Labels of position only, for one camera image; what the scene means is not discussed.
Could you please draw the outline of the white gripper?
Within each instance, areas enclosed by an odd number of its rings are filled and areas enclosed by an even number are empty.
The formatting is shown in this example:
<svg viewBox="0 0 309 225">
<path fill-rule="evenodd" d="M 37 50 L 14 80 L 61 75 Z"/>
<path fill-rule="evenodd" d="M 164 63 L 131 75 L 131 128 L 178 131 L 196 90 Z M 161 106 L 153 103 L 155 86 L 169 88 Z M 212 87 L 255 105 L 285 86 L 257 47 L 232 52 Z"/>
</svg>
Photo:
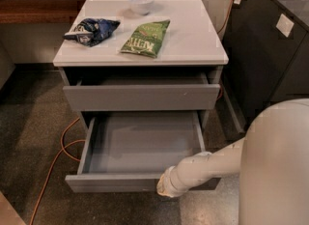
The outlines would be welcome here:
<svg viewBox="0 0 309 225">
<path fill-rule="evenodd" d="M 165 170 L 165 172 L 161 175 L 157 185 L 156 185 L 156 192 L 160 196 L 165 197 L 174 197 L 174 190 L 175 188 L 171 185 L 171 171 L 173 170 L 172 167 L 169 167 Z"/>
</svg>

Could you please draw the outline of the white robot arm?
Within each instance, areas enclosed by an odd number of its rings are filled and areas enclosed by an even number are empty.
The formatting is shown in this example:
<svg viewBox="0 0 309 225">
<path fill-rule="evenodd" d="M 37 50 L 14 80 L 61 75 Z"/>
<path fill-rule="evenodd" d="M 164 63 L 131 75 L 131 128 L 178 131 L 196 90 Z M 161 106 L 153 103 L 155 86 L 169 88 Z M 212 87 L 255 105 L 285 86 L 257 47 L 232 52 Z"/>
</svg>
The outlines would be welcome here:
<svg viewBox="0 0 309 225">
<path fill-rule="evenodd" d="M 240 140 L 167 168 L 156 191 L 180 197 L 230 174 L 239 174 L 239 225 L 309 225 L 309 99 L 268 107 Z"/>
</svg>

